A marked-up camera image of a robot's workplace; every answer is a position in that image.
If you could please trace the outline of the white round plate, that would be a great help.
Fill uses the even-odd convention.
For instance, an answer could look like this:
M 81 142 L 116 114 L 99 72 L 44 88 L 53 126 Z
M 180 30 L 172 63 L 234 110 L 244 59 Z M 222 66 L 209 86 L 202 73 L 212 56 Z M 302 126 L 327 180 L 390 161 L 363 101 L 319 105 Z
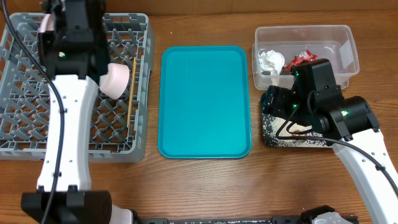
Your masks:
M 44 33 L 47 31 L 54 31 L 55 28 L 55 19 L 53 18 L 52 14 L 46 14 L 42 19 L 39 32 Z

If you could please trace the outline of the white bowl with rice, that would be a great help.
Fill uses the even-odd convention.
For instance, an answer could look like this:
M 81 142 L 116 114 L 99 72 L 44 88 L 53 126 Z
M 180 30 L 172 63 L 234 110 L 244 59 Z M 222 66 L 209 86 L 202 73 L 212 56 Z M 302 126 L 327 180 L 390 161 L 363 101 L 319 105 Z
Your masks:
M 127 65 L 109 63 L 107 74 L 100 76 L 99 90 L 111 99 L 117 100 L 124 93 L 129 83 L 129 76 Z

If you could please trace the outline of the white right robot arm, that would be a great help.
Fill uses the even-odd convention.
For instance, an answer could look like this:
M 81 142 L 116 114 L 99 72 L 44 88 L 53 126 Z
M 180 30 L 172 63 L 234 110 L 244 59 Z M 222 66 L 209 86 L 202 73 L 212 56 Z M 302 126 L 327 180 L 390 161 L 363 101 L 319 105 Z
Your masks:
M 261 96 L 262 114 L 284 120 L 275 138 L 325 142 L 354 180 L 373 223 L 397 223 L 397 171 L 368 102 L 343 96 L 327 59 L 294 65 L 290 73 L 290 89 L 271 85 Z

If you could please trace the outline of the wooden chopstick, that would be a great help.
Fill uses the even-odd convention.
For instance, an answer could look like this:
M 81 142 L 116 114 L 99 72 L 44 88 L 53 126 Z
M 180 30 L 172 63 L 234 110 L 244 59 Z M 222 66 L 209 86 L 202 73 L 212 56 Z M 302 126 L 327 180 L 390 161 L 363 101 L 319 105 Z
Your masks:
M 137 57 L 133 58 L 133 65 L 132 65 L 132 73 L 131 73 L 131 86 L 129 91 L 129 104 L 128 104 L 128 111 L 127 111 L 127 128 L 130 127 L 130 120 L 131 120 L 131 108 L 132 108 L 132 101 L 134 95 L 134 83 L 135 83 L 135 75 L 136 75 L 136 64 L 137 64 Z

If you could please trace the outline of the white napkin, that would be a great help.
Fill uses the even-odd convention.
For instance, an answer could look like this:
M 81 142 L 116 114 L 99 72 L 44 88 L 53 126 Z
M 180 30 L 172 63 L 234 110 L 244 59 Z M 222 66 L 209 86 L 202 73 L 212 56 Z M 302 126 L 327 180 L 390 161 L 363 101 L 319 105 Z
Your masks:
M 261 74 L 271 76 L 272 85 L 279 84 L 279 75 L 285 66 L 284 56 L 274 50 L 262 52 L 259 54 L 259 65 Z

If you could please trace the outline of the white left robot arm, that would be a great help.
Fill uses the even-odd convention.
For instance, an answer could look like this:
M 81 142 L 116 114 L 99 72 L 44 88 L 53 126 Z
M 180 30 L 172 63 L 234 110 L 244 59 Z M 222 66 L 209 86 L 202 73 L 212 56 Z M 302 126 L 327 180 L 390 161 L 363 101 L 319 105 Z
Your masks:
M 50 87 L 44 164 L 22 210 L 40 223 L 134 223 L 132 210 L 115 206 L 106 190 L 91 188 L 89 141 L 99 93 L 125 91 L 131 73 L 110 61 L 103 27 L 104 1 L 47 1 L 39 29 L 38 67 Z

